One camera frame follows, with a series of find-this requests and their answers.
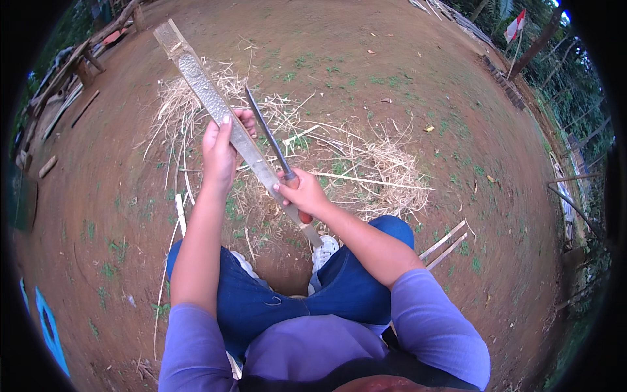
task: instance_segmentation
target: person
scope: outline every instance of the person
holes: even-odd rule
[[[235,113],[254,135],[252,112]],[[323,236],[309,296],[272,291],[242,255],[220,246],[236,167],[232,123],[225,116],[207,128],[203,185],[185,239],[168,255],[172,308],[159,390],[483,391],[487,346],[425,269],[399,218],[366,223],[294,168],[298,189],[275,191],[344,242]],[[240,380],[226,352],[243,364]]]

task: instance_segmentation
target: flagpole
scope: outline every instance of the flagpole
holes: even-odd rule
[[[522,29],[520,29],[520,37],[518,38],[518,46],[516,46],[516,53],[514,53],[514,59],[512,60],[510,71],[507,73],[507,78],[505,78],[506,80],[509,80],[509,75],[512,74],[512,70],[514,69],[514,64],[516,64],[516,56],[518,56],[518,50],[520,49],[520,43],[522,42],[522,32],[524,31],[526,24],[527,24],[527,21],[525,20],[522,24]]]

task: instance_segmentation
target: white sneaker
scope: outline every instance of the white sneaker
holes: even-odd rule
[[[250,275],[251,277],[255,279],[259,279],[259,275],[257,275],[255,271],[253,271],[253,266],[249,262],[246,261],[246,259],[241,253],[231,250],[231,254],[235,256],[235,258],[240,262],[241,267],[244,268],[244,271],[246,271],[248,275]]]
[[[322,266],[325,265],[325,263],[329,261],[331,256],[333,256],[333,254],[337,252],[337,250],[340,248],[340,245],[337,243],[335,238],[331,237],[330,235],[320,236],[320,239],[322,240],[322,246],[318,246],[316,249],[313,250],[312,273],[318,272],[318,270],[320,270],[320,268],[322,268]]]

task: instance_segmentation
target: blue jeans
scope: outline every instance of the blue jeans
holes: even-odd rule
[[[386,215],[369,224],[414,248],[413,232],[403,220]],[[167,256],[168,278],[172,277],[181,242],[175,243]],[[231,252],[221,247],[218,325],[226,350],[239,361],[243,361],[246,348],[263,331],[294,317],[335,314],[382,327],[391,320],[390,291],[364,269],[346,246],[314,274],[311,283],[317,291],[309,297],[286,297],[264,283],[248,275]]]

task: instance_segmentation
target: red and white flag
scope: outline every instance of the red and white flag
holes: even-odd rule
[[[514,38],[518,37],[518,30],[522,30],[523,25],[525,24],[525,10],[514,19],[514,21],[507,26],[507,30],[505,30],[504,34],[507,43],[510,43]]]

